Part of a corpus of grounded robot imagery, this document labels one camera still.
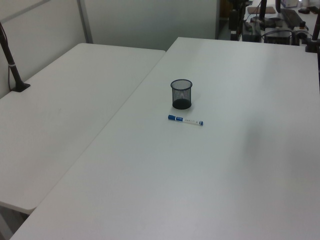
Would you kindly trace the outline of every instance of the white surface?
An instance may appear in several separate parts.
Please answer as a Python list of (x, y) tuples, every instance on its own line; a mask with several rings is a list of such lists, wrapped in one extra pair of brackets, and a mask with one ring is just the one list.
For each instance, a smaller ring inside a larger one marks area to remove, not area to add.
[[(50, 0), (2, 25), (23, 81), (86, 41), (77, 0)], [(0, 48), (0, 98), (8, 92), (8, 62)]]
[(79, 44), (0, 100), (0, 205), (31, 213), (164, 52)]
[[(266, 18), (280, 18), (283, 19), (283, 16), (281, 13), (278, 13), (275, 7), (275, 0), (268, 0), (266, 5), (273, 7), (275, 10), (275, 14), (266, 14), (265, 17)], [(260, 0), (253, 0), (252, 5), (250, 5), (249, 7), (257, 7), (260, 3)], [(318, 0), (311, 0), (310, 1), (310, 6), (316, 6), (317, 8), (320, 7), (320, 2)], [(305, 21), (305, 25), (309, 28), (309, 33), (312, 35), (314, 33), (314, 29), (315, 29), (315, 24), (316, 24), (316, 20), (317, 20), (317, 14), (313, 14), (312, 12), (310, 12), (309, 14), (303, 14), (298, 12), (299, 9), (303, 9), (306, 8), (305, 6), (302, 6), (302, 4), (300, 5), (299, 1), (298, 1), (298, 6), (297, 7), (288, 7), (286, 9), (289, 10), (295, 10), (296, 13), (300, 16), (300, 18)], [(245, 10), (245, 15), (244, 15), (244, 19), (247, 19), (249, 13), (248, 13), (248, 8), (246, 8)], [(255, 14), (251, 14), (247, 20), (247, 22), (250, 22), (250, 19), (252, 17), (254, 17)]]
[(179, 38), (12, 240), (319, 239), (319, 122), (314, 54)]
[(177, 37), (218, 37), (219, 0), (84, 2), (95, 44), (166, 51)]

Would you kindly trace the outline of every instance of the black cable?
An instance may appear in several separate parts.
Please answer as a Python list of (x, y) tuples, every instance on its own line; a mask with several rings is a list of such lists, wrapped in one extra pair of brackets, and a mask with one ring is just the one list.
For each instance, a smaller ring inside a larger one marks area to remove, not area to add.
[(255, 8), (255, 22), (254, 22), (254, 30), (252, 29), (252, 32), (251, 32), (251, 36), (254, 34), (254, 31), (256, 31), (256, 26), (257, 26), (257, 16), (258, 16), (258, 9), (259, 9), (259, 6), (261, 5), (261, 2), (262, 0), (260, 1), (260, 3), (258, 4), (258, 6)]
[(316, 46), (316, 54), (318, 58), (318, 78), (319, 78), (319, 87), (320, 87), (320, 50), (319, 50), (319, 45)]
[(7, 34), (6, 34), (5, 30), (4, 30), (4, 27), (2, 26), (1, 22), (0, 22), (0, 29), (1, 29), (1, 31), (2, 31), (2, 32), (3, 32), (3, 34), (4, 34), (4, 37), (5, 37), (5, 41), (6, 41), (6, 43), (8, 43)]
[[(5, 41), (6, 41), (6, 44), (8, 44), (8, 38), (7, 38), (7, 34), (4, 30), (4, 27), (2, 26), (1, 22), (0, 22), (0, 29), (1, 31), (3, 32), (3, 35), (5, 37)], [(8, 86), (9, 86), (9, 91), (11, 92), (11, 87), (10, 87), (10, 66), (8, 65)]]
[(8, 66), (8, 86), (9, 86), (9, 91), (11, 92), (11, 87), (10, 87), (10, 67)]
[(261, 35), (261, 37), (264, 37), (264, 36), (267, 36), (267, 35), (270, 35), (270, 34), (279, 33), (279, 32), (290, 32), (291, 34), (293, 33), (293, 31), (291, 31), (291, 30), (274, 30), (274, 31), (269, 31), (269, 32)]

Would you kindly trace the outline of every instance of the mesh pen holder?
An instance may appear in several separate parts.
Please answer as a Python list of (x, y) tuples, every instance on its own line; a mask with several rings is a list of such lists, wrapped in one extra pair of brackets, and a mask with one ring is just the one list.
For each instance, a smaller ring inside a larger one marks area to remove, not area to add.
[(192, 82), (186, 79), (178, 79), (171, 83), (172, 106), (175, 109), (188, 109), (191, 107)]

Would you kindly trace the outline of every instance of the desk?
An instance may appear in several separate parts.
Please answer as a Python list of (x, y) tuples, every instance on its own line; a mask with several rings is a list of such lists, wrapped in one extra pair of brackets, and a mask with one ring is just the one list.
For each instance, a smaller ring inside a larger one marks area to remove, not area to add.
[(0, 99), (0, 205), (30, 214), (163, 54), (79, 44)]
[(178, 38), (12, 240), (318, 239), (319, 122), (314, 54)]

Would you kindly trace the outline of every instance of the monitor arm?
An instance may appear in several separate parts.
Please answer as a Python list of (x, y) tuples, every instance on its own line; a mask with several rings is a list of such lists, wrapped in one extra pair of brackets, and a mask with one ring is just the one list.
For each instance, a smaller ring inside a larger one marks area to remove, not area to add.
[(2, 27), (1, 23), (0, 23), (0, 44), (15, 80), (15, 88), (13, 88), (12, 91), (21, 93), (23, 90), (30, 87), (30, 84), (24, 83), (20, 78), (14, 58), (12, 57), (12, 54), (9, 49), (8, 40), (6, 38), (4, 28)]

